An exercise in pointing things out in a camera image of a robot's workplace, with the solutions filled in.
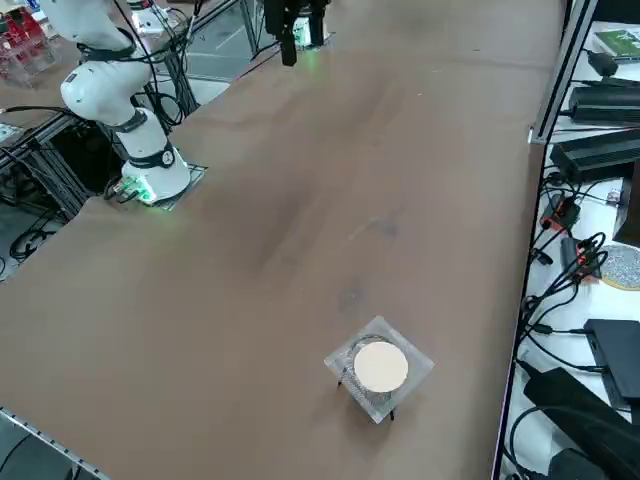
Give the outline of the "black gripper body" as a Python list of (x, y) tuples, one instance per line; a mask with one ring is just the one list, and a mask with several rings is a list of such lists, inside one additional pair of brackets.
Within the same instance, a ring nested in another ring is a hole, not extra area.
[(304, 9), (309, 13), (324, 14), (327, 5), (326, 0), (265, 0), (263, 8), (266, 30), (283, 31), (293, 26)]

